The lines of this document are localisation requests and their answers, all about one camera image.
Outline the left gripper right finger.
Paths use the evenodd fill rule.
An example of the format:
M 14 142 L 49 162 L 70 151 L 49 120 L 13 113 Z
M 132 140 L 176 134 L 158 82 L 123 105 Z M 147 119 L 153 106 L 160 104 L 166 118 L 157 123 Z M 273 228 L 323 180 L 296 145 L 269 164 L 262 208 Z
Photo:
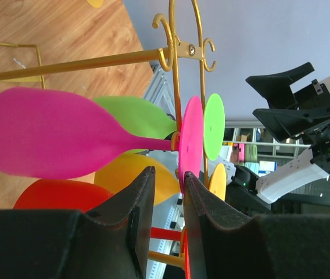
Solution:
M 330 214 L 249 217 L 184 179 L 192 278 L 330 278 Z

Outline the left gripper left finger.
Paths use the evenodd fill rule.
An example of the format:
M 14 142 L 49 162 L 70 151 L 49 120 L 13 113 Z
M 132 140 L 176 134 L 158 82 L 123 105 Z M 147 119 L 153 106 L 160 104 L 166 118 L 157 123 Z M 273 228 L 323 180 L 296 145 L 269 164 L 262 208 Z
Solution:
M 0 278 L 145 278 L 153 204 L 0 210 Z

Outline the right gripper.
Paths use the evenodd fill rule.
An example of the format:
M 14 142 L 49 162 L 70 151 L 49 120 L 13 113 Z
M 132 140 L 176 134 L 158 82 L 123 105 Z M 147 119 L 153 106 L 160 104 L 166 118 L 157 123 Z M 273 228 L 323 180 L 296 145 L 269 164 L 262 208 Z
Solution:
M 307 62 L 276 74 L 249 76 L 246 82 L 268 103 L 253 115 L 279 142 L 288 138 L 318 140 L 330 126 L 330 92 L 325 83 L 313 80 L 295 94 L 290 86 L 314 71 Z

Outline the pink wine glass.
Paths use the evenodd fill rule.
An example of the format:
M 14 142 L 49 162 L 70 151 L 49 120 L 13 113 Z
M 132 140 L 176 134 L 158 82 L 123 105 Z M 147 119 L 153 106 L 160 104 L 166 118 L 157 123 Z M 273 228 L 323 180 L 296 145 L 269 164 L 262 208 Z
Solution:
M 176 150 L 178 177 L 198 174 L 203 109 L 192 97 L 171 140 L 134 135 L 101 105 L 71 92 L 15 87 L 0 93 L 0 171 L 47 179 L 82 177 L 132 149 Z

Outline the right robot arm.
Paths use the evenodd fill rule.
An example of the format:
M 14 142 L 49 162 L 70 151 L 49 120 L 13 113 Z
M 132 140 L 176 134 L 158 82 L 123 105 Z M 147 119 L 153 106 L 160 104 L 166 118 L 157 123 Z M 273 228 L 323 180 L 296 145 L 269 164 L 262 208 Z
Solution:
M 267 212 L 282 196 L 330 176 L 330 76 L 297 92 L 290 88 L 313 71 L 308 62 L 282 73 L 247 78 L 268 103 L 268 108 L 254 110 L 254 116 L 276 141 L 302 140 L 307 148 L 265 176 L 237 166 L 226 192 L 233 203 Z

